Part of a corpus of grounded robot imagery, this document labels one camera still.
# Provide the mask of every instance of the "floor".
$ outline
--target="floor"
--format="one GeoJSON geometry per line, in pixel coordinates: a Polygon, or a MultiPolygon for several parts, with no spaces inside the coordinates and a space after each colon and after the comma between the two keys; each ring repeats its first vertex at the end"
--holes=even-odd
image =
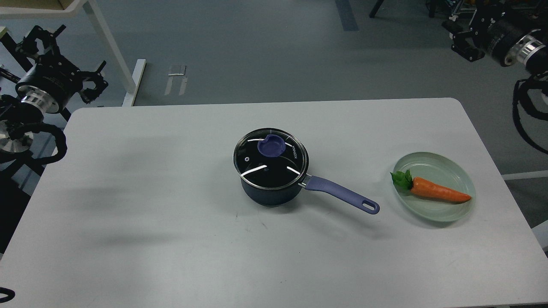
{"type": "MultiPolygon", "coordinates": [[[[98,0],[128,66],[147,59],[137,106],[453,97],[502,174],[548,170],[548,156],[527,145],[512,123],[513,85],[528,77],[523,66],[462,59],[451,51],[441,27],[445,15],[428,18],[424,0],[386,0],[375,19],[368,17],[374,0],[350,0],[352,14],[346,17],[337,6],[345,2],[209,0],[151,6],[98,0]],[[358,31],[345,31],[352,17],[358,31]],[[184,66],[186,77],[174,77],[169,89],[167,75],[184,66]]],[[[83,70],[109,62],[83,11],[69,19],[0,24],[16,41],[34,25],[54,30],[65,24],[58,44],[67,58],[83,70]]],[[[4,49],[0,61],[22,74],[4,49]]],[[[107,63],[104,73],[110,86],[103,95],[88,106],[76,95],[69,110],[121,106],[125,91],[112,65],[107,63]]],[[[13,92],[6,80],[0,87],[2,93],[13,92]]],[[[548,147],[548,123],[522,118],[530,136],[548,147]]],[[[59,115],[48,115],[46,122],[65,124],[59,115]]],[[[35,147],[36,153],[51,153],[53,143],[39,136],[35,147]]],[[[22,170],[15,180],[32,194],[38,177],[22,170]]],[[[507,182],[531,227],[548,220],[546,184],[546,178],[507,182]]]]}

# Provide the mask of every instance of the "pot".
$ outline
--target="pot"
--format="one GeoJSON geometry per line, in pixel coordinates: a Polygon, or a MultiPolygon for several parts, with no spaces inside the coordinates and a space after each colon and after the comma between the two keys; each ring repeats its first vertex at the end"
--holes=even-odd
{"type": "Polygon", "coordinates": [[[307,174],[309,156],[305,147],[282,130],[261,128],[248,133],[236,144],[233,159],[244,191],[264,206],[286,203],[304,188],[326,192],[369,214],[379,212],[376,202],[307,174]]]}

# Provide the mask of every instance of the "purple lid knob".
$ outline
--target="purple lid knob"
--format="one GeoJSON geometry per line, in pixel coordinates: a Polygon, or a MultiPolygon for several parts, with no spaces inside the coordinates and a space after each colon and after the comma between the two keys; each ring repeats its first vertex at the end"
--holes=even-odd
{"type": "Polygon", "coordinates": [[[278,157],[286,150],[286,143],[278,135],[267,135],[257,144],[259,153],[266,157],[278,157]]]}

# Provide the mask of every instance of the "carrot leaves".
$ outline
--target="carrot leaves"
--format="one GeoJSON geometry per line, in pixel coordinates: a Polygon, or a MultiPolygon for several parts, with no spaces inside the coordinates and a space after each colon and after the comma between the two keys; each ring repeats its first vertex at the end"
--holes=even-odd
{"type": "Polygon", "coordinates": [[[396,171],[395,173],[391,172],[390,174],[392,175],[392,182],[394,182],[394,185],[408,190],[413,187],[413,178],[411,177],[409,169],[407,169],[405,173],[396,171]]]}

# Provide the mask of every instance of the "light green plate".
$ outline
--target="light green plate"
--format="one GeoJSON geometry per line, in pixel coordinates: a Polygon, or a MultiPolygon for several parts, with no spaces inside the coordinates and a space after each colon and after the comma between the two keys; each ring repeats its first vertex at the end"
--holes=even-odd
{"type": "Polygon", "coordinates": [[[405,155],[394,166],[394,171],[411,171],[434,183],[467,193],[472,197],[464,203],[450,203],[422,198],[408,190],[395,187],[397,196],[413,213],[433,221],[456,221],[470,212],[476,198],[476,190],[466,172],[453,161],[434,153],[417,152],[405,155]]]}

